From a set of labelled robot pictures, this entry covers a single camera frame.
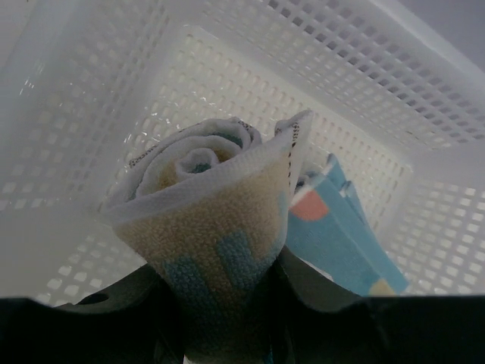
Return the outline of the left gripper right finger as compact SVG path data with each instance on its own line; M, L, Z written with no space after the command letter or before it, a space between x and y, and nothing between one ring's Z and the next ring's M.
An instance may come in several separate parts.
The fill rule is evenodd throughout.
M288 249L271 269L275 363L482 363L484 297L360 297Z

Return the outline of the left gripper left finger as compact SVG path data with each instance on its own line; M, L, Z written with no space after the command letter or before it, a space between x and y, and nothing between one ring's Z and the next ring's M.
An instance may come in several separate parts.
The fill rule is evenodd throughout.
M144 265L77 304L1 300L3 363L182 363L177 304Z

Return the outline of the blue polka dot towel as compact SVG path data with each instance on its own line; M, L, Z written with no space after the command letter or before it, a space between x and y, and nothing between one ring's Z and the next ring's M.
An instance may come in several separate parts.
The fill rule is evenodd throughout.
M354 183L330 154L303 174L289 208L286 245L333 283L359 296L403 293L408 282L377 241Z

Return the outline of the rabbit print towel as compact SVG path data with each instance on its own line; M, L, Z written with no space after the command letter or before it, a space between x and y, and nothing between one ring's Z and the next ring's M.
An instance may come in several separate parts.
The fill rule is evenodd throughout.
M270 140L238 118L204 120L133 158L105 200L115 235L174 294L190 362L269 362L267 273L313 118L278 121Z

